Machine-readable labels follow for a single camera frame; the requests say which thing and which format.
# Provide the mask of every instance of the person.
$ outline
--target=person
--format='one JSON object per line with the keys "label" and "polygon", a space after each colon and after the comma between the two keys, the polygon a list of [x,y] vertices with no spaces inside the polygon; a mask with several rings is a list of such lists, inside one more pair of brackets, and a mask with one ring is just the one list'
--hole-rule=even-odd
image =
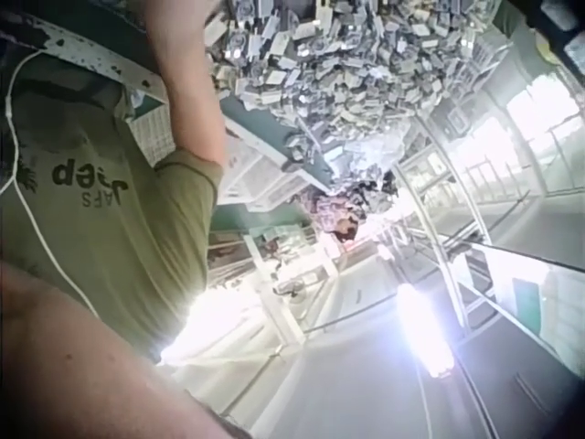
{"label": "person", "polygon": [[356,238],[358,207],[353,206],[349,198],[343,195],[330,197],[316,187],[309,187],[297,199],[318,230],[333,234],[341,243]]}
{"label": "person", "polygon": [[[16,181],[46,245],[13,185],[0,198],[0,236],[5,262],[80,301],[156,362],[206,289],[227,140],[205,54],[209,3],[143,7],[176,150],[149,166],[125,121],[133,109],[121,84],[37,55],[16,74],[11,99]],[[4,96],[28,54],[16,46],[5,54]],[[4,186],[15,142],[6,119],[0,128]]]}
{"label": "person", "polygon": [[0,293],[0,437],[251,439],[50,284],[0,262]]}

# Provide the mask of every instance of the t-shirt sleeve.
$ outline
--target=t-shirt sleeve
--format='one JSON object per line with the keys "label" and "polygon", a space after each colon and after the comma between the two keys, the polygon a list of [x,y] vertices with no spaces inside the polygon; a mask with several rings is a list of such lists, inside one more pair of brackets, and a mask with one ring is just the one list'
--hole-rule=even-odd
{"label": "t-shirt sleeve", "polygon": [[220,165],[176,150],[154,167],[157,196],[150,199],[148,222],[166,271],[191,290],[204,288],[207,243]]}

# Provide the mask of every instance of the bright light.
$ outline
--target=bright light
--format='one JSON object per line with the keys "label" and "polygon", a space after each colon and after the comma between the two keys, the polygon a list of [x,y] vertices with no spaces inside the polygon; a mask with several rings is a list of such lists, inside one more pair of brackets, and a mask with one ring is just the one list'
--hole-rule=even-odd
{"label": "bright light", "polygon": [[402,284],[398,289],[398,308],[413,353],[433,378],[448,375],[455,360],[427,298],[412,285]]}
{"label": "bright light", "polygon": [[245,319],[261,314],[260,298],[249,288],[209,289],[191,306],[185,328],[175,342],[161,352],[161,359],[169,363],[196,355],[226,336]]}
{"label": "bright light", "polygon": [[390,260],[394,260],[394,256],[392,255],[392,252],[388,249],[388,247],[382,243],[378,244],[378,254],[380,256],[380,258],[382,258],[384,261],[390,261]]}

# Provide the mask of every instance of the white cable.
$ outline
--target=white cable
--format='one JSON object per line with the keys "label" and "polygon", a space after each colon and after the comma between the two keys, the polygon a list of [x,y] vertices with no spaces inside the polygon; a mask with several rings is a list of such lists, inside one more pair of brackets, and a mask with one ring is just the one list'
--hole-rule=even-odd
{"label": "white cable", "polygon": [[69,286],[81,297],[81,299],[83,300],[85,305],[90,309],[90,311],[96,317],[100,318],[100,316],[98,315],[98,312],[95,310],[95,308],[91,304],[90,299],[88,299],[87,296],[77,286],[77,284],[75,284],[71,280],[71,278],[69,276],[67,276],[65,271],[61,268],[60,264],[57,262],[55,255],[53,255],[53,252],[48,247],[47,241],[45,240],[45,237],[43,236],[42,232],[40,231],[40,228],[38,227],[37,221],[35,220],[35,216],[33,215],[33,212],[30,209],[30,207],[28,206],[27,201],[25,200],[25,197],[23,196],[22,192],[20,191],[20,187],[18,187],[18,182],[16,181],[16,173],[18,172],[18,159],[20,158],[20,144],[18,142],[18,137],[16,135],[16,128],[15,128],[14,122],[12,120],[12,90],[13,90],[15,82],[16,82],[16,76],[18,75],[18,73],[20,72],[22,67],[27,62],[29,62],[32,58],[39,55],[40,53],[41,52],[35,52],[31,55],[28,55],[22,61],[20,61],[20,63],[16,66],[16,69],[15,69],[14,73],[12,74],[12,78],[11,78],[10,83],[8,85],[8,93],[6,94],[6,98],[5,98],[5,115],[6,115],[6,119],[8,120],[8,127],[10,128],[10,134],[12,135],[12,140],[13,140],[13,144],[14,144],[14,148],[15,148],[15,161],[12,164],[12,175],[10,176],[10,178],[8,178],[8,181],[6,182],[6,184],[4,186],[2,186],[2,189],[0,190],[0,196],[2,194],[4,194],[5,191],[10,187],[10,184],[14,184],[15,191],[18,195],[18,198],[20,199],[23,207],[25,208],[25,211],[27,212],[28,218],[30,219],[30,222],[33,226],[33,229],[35,229],[35,233],[38,236],[38,240],[40,241],[41,245],[45,249],[45,252],[47,253],[48,258],[51,260],[51,262],[53,262],[53,265],[55,265],[55,268],[57,269],[58,273],[61,276],[63,276],[63,279],[65,279],[65,281],[67,281]]}

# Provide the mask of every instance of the white pillar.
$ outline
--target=white pillar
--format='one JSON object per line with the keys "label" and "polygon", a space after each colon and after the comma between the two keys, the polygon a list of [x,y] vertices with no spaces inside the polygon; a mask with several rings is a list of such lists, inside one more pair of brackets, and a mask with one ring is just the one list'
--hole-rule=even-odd
{"label": "white pillar", "polygon": [[327,252],[327,249],[335,249],[337,252],[339,252],[335,239],[327,233],[317,235],[317,243],[315,244],[314,248],[319,256],[319,260],[321,261],[323,268],[325,268],[325,271],[327,272],[327,275],[329,277],[337,277],[339,275],[339,270],[337,270],[337,267],[332,261],[329,252]]}
{"label": "white pillar", "polygon": [[259,281],[256,286],[267,320],[271,323],[283,345],[301,345],[305,340],[303,330],[299,327],[288,304],[272,291],[270,269],[262,259],[256,242],[250,235],[244,235],[244,242],[246,242],[258,270]]}

